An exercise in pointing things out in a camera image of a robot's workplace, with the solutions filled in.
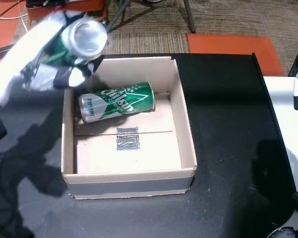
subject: chair leg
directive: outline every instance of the chair leg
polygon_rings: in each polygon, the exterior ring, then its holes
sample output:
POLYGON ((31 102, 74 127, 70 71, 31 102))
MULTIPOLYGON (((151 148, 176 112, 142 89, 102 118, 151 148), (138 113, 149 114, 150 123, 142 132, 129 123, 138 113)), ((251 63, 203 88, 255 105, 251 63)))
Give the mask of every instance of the chair leg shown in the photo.
POLYGON ((115 24, 115 22, 117 21, 118 17, 123 13, 123 11, 126 9, 126 7, 129 5, 130 2, 131 2, 131 0, 125 0, 124 1, 124 3, 122 4, 122 6, 118 9, 117 13, 113 17, 113 19, 111 19, 111 21, 108 23, 108 25, 106 27, 107 32, 110 32, 112 26, 115 24))
POLYGON ((194 20, 193 20, 193 16, 192 16, 192 11, 191 11, 191 7, 190 7, 190 4, 189 4, 189 0, 183 0, 183 1, 184 1, 185 9, 187 11, 188 18, 189 18, 190 30, 191 30, 192 33, 195 33, 196 29, 195 29, 195 25, 194 25, 194 20))

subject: box flap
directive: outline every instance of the box flap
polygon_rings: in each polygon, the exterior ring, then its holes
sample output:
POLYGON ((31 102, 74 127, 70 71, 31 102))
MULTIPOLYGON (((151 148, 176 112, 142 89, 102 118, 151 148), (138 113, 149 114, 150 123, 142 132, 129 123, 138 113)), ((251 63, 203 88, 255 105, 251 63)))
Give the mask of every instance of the box flap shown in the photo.
POLYGON ((170 90, 176 71, 171 57, 149 57, 104 59, 96 73, 109 88, 149 81, 155 93, 165 93, 170 90))

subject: cardboard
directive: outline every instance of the cardboard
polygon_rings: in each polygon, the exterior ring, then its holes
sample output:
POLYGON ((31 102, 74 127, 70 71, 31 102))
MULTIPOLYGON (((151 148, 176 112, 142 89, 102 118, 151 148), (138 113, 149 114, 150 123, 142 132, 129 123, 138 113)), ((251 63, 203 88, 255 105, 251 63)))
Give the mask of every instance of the cardboard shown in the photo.
POLYGON ((92 199, 187 191, 197 162, 175 60, 106 59, 96 73, 109 88, 148 81, 155 110, 83 124, 74 119, 77 99, 65 92, 62 173, 71 195, 92 199), (130 134, 129 128, 136 129, 130 134))

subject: black cable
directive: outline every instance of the black cable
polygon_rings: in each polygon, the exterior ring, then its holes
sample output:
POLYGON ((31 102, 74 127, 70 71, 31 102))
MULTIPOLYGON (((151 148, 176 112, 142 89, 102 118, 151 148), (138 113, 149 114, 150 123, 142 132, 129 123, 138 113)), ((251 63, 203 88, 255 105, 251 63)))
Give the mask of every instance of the black cable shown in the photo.
POLYGON ((11 10, 12 8, 14 8, 15 6, 17 6, 19 3, 15 3, 13 4, 11 7, 9 7, 8 9, 6 9, 3 13, 0 14, 0 17, 5 14, 7 11, 11 10))

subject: wire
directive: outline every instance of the wire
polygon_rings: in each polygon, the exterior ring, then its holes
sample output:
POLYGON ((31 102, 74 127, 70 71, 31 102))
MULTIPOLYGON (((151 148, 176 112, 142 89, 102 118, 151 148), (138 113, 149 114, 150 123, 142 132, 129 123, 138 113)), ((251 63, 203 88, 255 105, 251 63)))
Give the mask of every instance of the wire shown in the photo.
POLYGON ((14 19, 19 19, 19 18, 25 17, 27 15, 28 14, 24 14, 22 16, 16 16, 16 17, 0 17, 0 20, 14 20, 14 19))
POLYGON ((25 23, 24 23, 23 17, 22 17, 22 15, 21 15, 20 0, 18 0, 18 3, 19 3, 19 13, 20 13, 20 17, 21 17, 22 24, 23 24, 23 26, 24 26, 25 31, 26 31, 26 32, 29 32, 29 31, 28 31, 28 28, 26 27, 26 25, 25 25, 25 23))
POLYGON ((7 8, 3 13, 0 14, 0 17, 5 14, 7 11, 11 10, 12 8, 14 8, 15 6, 17 6, 19 4, 19 2, 13 4, 11 7, 7 8))

